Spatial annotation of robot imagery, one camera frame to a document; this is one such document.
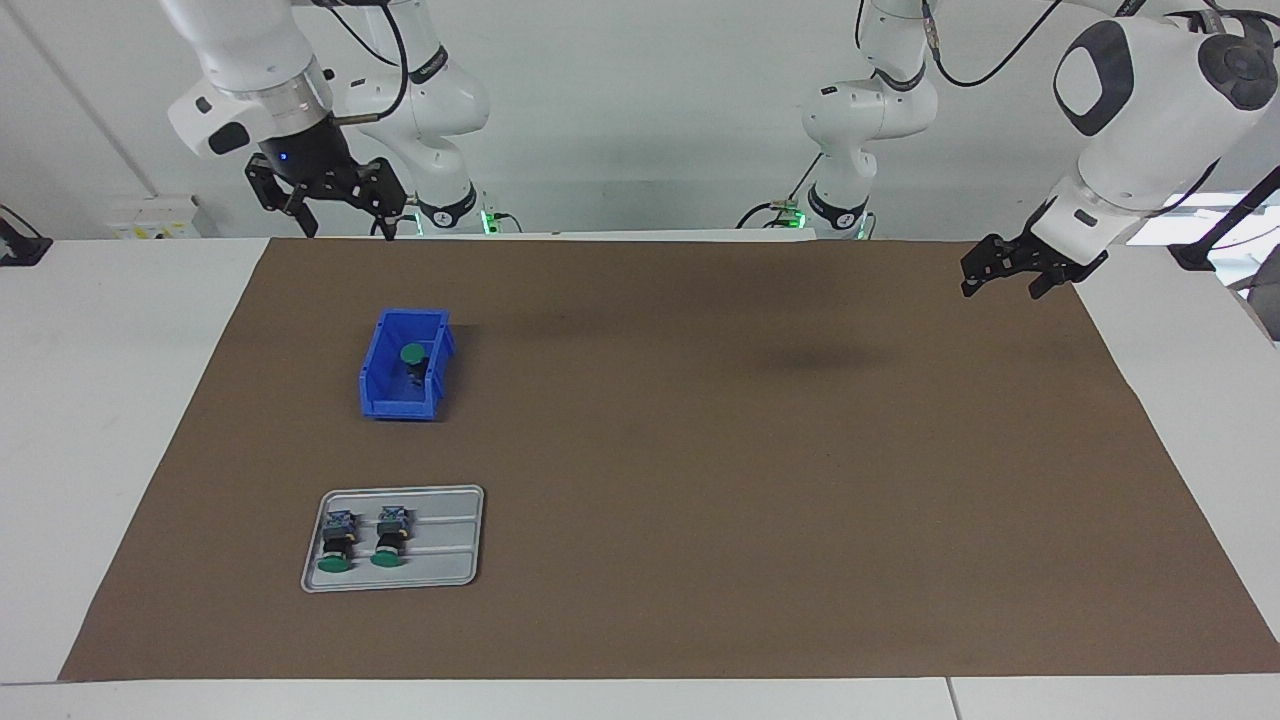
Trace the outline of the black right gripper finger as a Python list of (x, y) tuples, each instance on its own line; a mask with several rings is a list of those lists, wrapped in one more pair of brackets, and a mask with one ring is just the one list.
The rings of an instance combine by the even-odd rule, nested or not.
[(285, 192), (274, 169), (247, 168), (246, 179), (264, 211), (279, 211), (293, 219), (303, 237), (317, 236), (319, 223), (307, 206), (305, 195), (298, 191)]
[(346, 201), (372, 218), (374, 234), (396, 241), (408, 195), (390, 161), (374, 158), (353, 168)]

